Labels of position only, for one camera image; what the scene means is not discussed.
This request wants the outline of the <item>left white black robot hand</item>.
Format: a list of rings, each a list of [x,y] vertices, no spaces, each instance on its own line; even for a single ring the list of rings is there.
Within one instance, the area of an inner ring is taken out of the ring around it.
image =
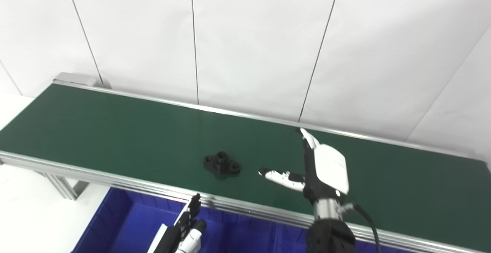
[[[198,253],[201,237],[207,222],[197,219],[201,206],[201,195],[195,194],[182,208],[174,224],[161,224],[155,234],[148,253]]]

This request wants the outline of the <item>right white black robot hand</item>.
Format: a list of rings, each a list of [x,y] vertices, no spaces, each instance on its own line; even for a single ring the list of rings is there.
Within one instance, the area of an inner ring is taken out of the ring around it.
[[[302,136],[305,173],[260,168],[265,179],[288,189],[301,192],[311,203],[333,199],[343,204],[349,192],[349,179],[345,156],[330,145],[320,143],[305,128],[297,128]]]

